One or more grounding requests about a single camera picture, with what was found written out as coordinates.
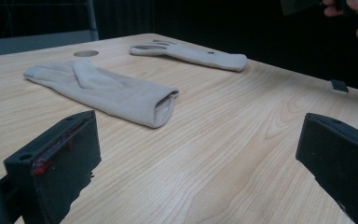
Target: beige glove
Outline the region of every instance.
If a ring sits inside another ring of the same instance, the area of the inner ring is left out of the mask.
[[[132,46],[130,54],[139,56],[168,55],[189,63],[197,63],[236,72],[242,71],[248,61],[243,54],[203,51],[161,40],[153,40],[153,43]]]
[[[151,128],[171,117],[176,88],[125,77],[94,67],[88,60],[30,68],[25,78],[103,112]]]

